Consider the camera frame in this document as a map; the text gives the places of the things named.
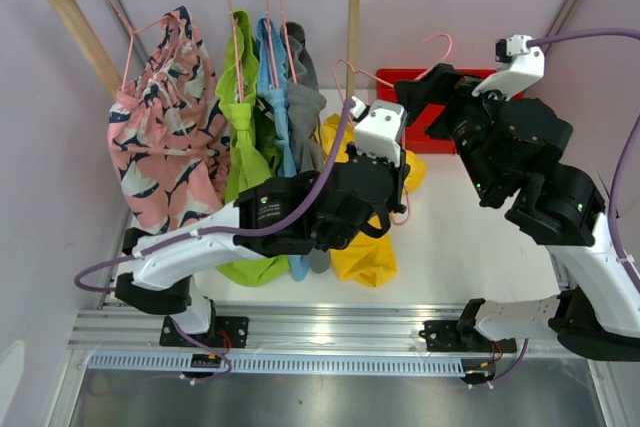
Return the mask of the yellow shorts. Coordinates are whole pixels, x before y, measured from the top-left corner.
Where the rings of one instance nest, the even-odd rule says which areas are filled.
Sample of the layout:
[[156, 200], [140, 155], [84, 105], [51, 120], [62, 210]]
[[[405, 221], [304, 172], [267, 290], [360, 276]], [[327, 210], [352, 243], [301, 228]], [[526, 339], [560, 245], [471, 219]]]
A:
[[[325, 157], [328, 159], [340, 124], [340, 115], [329, 116], [320, 127], [320, 137]], [[348, 125], [340, 143], [336, 163], [346, 163], [346, 146], [354, 140], [353, 128]], [[406, 152], [410, 172], [405, 180], [405, 193], [421, 186], [427, 173], [427, 164], [412, 151]], [[367, 287], [381, 287], [394, 279], [398, 265], [388, 234], [375, 239], [358, 234], [344, 250], [330, 250], [331, 264], [341, 281], [354, 281]]]

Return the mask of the pink wire hanger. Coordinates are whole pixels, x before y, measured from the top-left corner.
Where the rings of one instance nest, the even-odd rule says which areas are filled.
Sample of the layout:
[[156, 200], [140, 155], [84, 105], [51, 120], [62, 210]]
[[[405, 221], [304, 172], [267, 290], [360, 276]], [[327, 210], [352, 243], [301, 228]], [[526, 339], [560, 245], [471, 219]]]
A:
[[[446, 33], [446, 32], [435, 33], [435, 34], [425, 38], [424, 40], [422, 40], [422, 43], [428, 43], [428, 42], [430, 42], [430, 41], [432, 41], [432, 40], [434, 40], [436, 38], [439, 38], [439, 37], [445, 38], [447, 40], [447, 42], [448, 42], [448, 46], [447, 46], [446, 52], [444, 53], [443, 57], [441, 58], [441, 60], [446, 60], [448, 58], [452, 48], [453, 48], [453, 39], [448, 33]], [[345, 100], [345, 95], [342, 93], [342, 91], [341, 91], [341, 89], [339, 87], [338, 80], [337, 80], [337, 74], [336, 74], [336, 68], [337, 68], [337, 66], [339, 64], [344, 64], [344, 65], [347, 66], [347, 69], [346, 69], [347, 73], [365, 75], [366, 77], [368, 77], [370, 79], [373, 79], [377, 84], [385, 85], [387, 87], [390, 87], [391, 89], [394, 88], [394, 84], [393, 83], [390, 83], [390, 82], [388, 82], [388, 81], [386, 81], [386, 80], [384, 80], [384, 79], [382, 79], [380, 77], [377, 77], [376, 75], [374, 75], [374, 74], [372, 74], [370, 72], [367, 72], [365, 70], [355, 68], [354, 65], [351, 62], [349, 62], [348, 60], [338, 59], [336, 61], [336, 63], [334, 64], [334, 66], [332, 67], [331, 73], [332, 73], [332, 77], [333, 77], [337, 92], [340, 95], [340, 98], [342, 100]], [[385, 134], [383, 136], [384, 142], [383, 142], [383, 150], [382, 150], [382, 152], [384, 154], [387, 154], [387, 153], [392, 154], [391, 160], [395, 162], [395, 166], [396, 167], [399, 166], [399, 162], [401, 160], [401, 154], [403, 153], [403, 148], [405, 147], [405, 143], [406, 143], [406, 140], [405, 140], [405, 128], [404, 127], [399, 128], [397, 130], [397, 134], [400, 135], [400, 140], [399, 141], [391, 140], [391, 137], [390, 137], [389, 134]], [[402, 221], [396, 221], [394, 219], [393, 214], [390, 213], [391, 223], [393, 225], [395, 225], [395, 226], [402, 226], [402, 225], [406, 224], [409, 221], [410, 216], [411, 216], [409, 193], [408, 193], [408, 190], [407, 190], [406, 187], [402, 187], [401, 188], [400, 195], [405, 195], [405, 197], [406, 197], [406, 201], [407, 201], [407, 204], [406, 204], [406, 217]]]

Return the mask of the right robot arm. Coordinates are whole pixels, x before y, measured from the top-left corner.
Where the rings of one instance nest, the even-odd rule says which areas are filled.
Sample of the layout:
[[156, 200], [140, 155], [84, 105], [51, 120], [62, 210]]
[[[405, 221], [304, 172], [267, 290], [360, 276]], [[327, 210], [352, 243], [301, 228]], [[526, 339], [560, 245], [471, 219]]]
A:
[[491, 340], [555, 338], [581, 357], [639, 358], [639, 293], [616, 254], [606, 203], [592, 178], [561, 158], [571, 125], [537, 98], [480, 91], [481, 79], [448, 64], [394, 86], [410, 120], [430, 105], [440, 114], [428, 136], [453, 142], [484, 208], [544, 247], [559, 293], [537, 301], [470, 300], [458, 342], [479, 350]]

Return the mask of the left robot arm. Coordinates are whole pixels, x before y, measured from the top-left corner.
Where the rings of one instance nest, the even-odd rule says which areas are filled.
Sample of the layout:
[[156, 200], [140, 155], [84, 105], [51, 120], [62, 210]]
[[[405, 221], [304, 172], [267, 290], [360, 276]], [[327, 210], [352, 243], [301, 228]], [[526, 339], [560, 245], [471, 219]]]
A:
[[343, 250], [358, 234], [380, 238], [391, 214], [406, 210], [401, 197], [409, 172], [404, 159], [351, 153], [328, 173], [269, 178], [205, 219], [139, 238], [115, 296], [170, 319], [192, 345], [207, 346], [217, 334], [215, 308], [198, 291], [195, 274], [243, 260]]

